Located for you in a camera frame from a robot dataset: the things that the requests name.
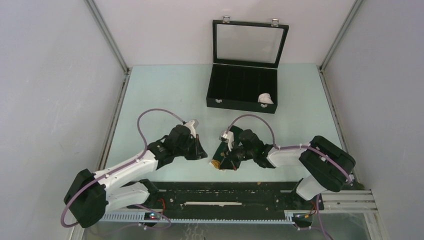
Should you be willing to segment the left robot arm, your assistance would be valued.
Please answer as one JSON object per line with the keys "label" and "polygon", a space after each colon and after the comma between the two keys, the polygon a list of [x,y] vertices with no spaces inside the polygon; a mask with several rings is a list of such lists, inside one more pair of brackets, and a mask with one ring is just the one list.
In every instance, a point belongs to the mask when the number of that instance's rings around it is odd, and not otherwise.
{"label": "left robot arm", "polygon": [[82,228],[97,223],[105,213],[142,204],[153,208],[157,188],[142,176],[171,164],[175,158],[189,161],[206,158],[195,119],[176,125],[168,135],[147,145],[146,150],[104,170],[80,171],[64,197],[64,203]]}

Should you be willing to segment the white sock with black stripes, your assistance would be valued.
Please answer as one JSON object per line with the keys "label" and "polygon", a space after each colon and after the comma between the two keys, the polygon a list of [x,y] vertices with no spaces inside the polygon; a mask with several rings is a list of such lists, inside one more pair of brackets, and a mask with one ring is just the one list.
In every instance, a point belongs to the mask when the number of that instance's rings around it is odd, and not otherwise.
{"label": "white sock with black stripes", "polygon": [[267,105],[269,105],[269,104],[273,105],[274,104],[274,102],[273,102],[273,100],[271,98],[271,95],[269,93],[262,93],[262,94],[260,94],[258,96],[257,102],[258,103],[261,103],[261,104],[267,104]]}

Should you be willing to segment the black display case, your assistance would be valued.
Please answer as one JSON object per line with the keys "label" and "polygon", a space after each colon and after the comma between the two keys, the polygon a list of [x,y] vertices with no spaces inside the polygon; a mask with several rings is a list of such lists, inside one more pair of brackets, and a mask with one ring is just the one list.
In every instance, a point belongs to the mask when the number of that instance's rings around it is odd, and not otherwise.
{"label": "black display case", "polygon": [[[274,114],[278,107],[278,67],[289,29],[278,19],[214,19],[207,107]],[[258,102],[263,93],[269,93],[274,104]]]}

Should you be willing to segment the green snowman sock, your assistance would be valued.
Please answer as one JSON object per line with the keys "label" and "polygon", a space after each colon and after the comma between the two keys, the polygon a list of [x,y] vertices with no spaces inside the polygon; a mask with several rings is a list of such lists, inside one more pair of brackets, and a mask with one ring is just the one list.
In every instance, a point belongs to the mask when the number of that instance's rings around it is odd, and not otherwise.
{"label": "green snowman sock", "polygon": [[[240,140],[239,140],[239,136],[240,133],[243,131],[243,129],[233,125],[230,128],[230,131],[233,132],[234,134],[234,144],[233,144],[233,149],[237,148],[240,145]],[[225,154],[225,155],[230,155],[230,151],[228,150],[228,146],[226,143],[221,142],[217,148],[217,150],[215,151],[212,160],[210,161],[210,164],[212,164],[216,169],[219,170],[219,155],[220,154]],[[238,160],[238,168],[240,167],[241,161]]]}

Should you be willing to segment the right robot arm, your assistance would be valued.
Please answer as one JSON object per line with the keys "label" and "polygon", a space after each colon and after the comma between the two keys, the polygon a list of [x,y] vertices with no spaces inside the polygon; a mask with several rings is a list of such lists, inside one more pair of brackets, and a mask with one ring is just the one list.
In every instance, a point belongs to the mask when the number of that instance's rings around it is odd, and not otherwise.
{"label": "right robot arm", "polygon": [[309,176],[298,182],[290,196],[291,204],[297,209],[304,209],[322,192],[337,193],[352,182],[354,158],[320,135],[307,144],[291,146],[265,144],[250,129],[238,135],[225,130],[219,139],[224,144],[220,170],[237,170],[241,162],[249,160],[264,169],[305,167]]}

